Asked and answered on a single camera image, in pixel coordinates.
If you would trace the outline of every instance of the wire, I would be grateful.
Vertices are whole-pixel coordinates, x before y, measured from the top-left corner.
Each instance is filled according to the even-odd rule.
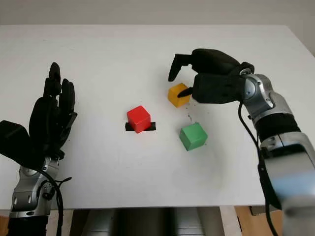
[[[243,124],[243,126],[247,130],[247,132],[250,135],[250,137],[252,138],[252,141],[254,142],[254,144],[255,144],[255,146],[257,148],[257,154],[258,154],[259,162],[261,162],[261,161],[263,161],[263,159],[261,157],[260,149],[259,149],[258,131],[257,131],[257,139],[255,139],[255,137],[252,134],[251,130],[248,128],[248,126],[246,125],[245,121],[243,120],[243,117],[242,117],[242,106],[243,106],[243,103],[240,102],[240,105],[238,106],[238,118],[240,119],[240,122]],[[275,230],[275,227],[274,227],[274,225],[272,224],[272,221],[271,221],[270,211],[269,211],[269,202],[268,202],[267,198],[265,199],[265,208],[266,208],[266,218],[267,218],[267,222],[268,222],[269,228],[270,228],[273,236],[278,236],[277,231]]]
[[[258,159],[259,159],[259,161],[261,161],[261,155],[260,155],[259,146],[258,146],[258,139],[257,140],[255,139],[255,137],[252,134],[251,130],[248,128],[248,126],[246,125],[245,121],[242,118],[242,106],[243,106],[243,103],[240,102],[240,105],[238,106],[238,118],[240,119],[240,122],[242,123],[244,128],[247,130],[247,132],[250,135],[250,137],[252,138],[252,141],[254,142],[254,144],[255,144],[255,146],[257,148]]]
[[[268,203],[267,199],[266,199],[266,202],[265,202],[265,208],[266,208],[266,218],[267,218],[267,222],[268,222],[269,228],[270,228],[270,230],[271,230],[271,232],[272,232],[272,234],[274,236],[278,236],[277,231],[276,231],[276,229],[275,229],[275,227],[274,227],[274,225],[272,224],[272,221],[271,221],[270,211],[269,211],[269,203]]]
[[[56,190],[56,202],[57,202],[57,207],[58,207],[58,224],[57,224],[56,236],[61,236],[62,226],[63,226],[63,197],[61,195],[61,191],[56,181],[47,172],[44,172],[42,169],[37,169],[36,171],[38,171],[43,176],[48,178],[49,182],[51,182],[51,184]]]

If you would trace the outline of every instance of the wooden block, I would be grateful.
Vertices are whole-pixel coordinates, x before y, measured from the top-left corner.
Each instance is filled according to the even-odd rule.
[[[143,108],[143,106],[138,106],[127,112],[127,117],[129,124],[136,133],[140,133],[151,126],[150,114]]]
[[[187,151],[198,148],[205,144],[208,135],[199,123],[188,125],[182,128],[179,138]]]
[[[168,91],[168,100],[177,108],[185,105],[186,103],[189,103],[190,95],[181,98],[177,97],[177,95],[185,89],[187,89],[187,86],[181,83],[179,85],[171,87]]]

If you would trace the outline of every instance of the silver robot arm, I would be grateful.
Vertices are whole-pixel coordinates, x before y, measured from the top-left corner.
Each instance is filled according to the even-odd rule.
[[[244,77],[243,102],[261,140],[258,171],[265,197],[283,211],[283,235],[314,235],[314,148],[270,80],[259,74]]]
[[[191,55],[176,54],[168,80],[174,81],[181,66],[189,64],[198,74],[193,87],[178,97],[192,94],[199,103],[241,102],[239,118],[257,147],[266,206],[282,209],[283,235],[314,235],[315,151],[285,99],[274,92],[266,76],[254,74],[253,65],[239,63],[213,49],[195,49]],[[241,117],[243,104],[257,130],[260,147]],[[277,235],[270,215],[266,216],[272,233]]]
[[[0,122],[0,154],[21,165],[20,180],[12,196],[8,236],[46,235],[55,194],[59,213],[57,235],[61,236],[63,199],[60,185],[71,178],[63,181],[55,178],[59,162],[64,158],[61,147],[77,116],[74,104],[73,83],[61,80],[60,68],[54,62],[45,80],[44,94],[34,105],[29,133],[19,124]]]

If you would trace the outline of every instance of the red cube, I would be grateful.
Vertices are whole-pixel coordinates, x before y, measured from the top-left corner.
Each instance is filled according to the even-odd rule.
[[[151,126],[150,114],[143,108],[143,106],[138,106],[131,111],[128,111],[127,117],[128,122],[136,133],[140,133]]]

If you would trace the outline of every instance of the table surface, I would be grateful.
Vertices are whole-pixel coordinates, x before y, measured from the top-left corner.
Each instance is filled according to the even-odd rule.
[[[0,119],[28,129],[56,61],[75,85],[78,113],[58,174],[73,177],[62,186],[65,208],[264,204],[238,102],[176,109],[167,99],[171,86],[191,86],[195,76],[183,67],[167,81],[174,54],[195,48],[254,64],[315,143],[315,58],[285,26],[0,26]],[[125,131],[126,112],[138,105],[156,131]],[[194,122],[209,138],[187,152],[179,132]],[[0,158],[0,209],[10,208],[18,168]]]

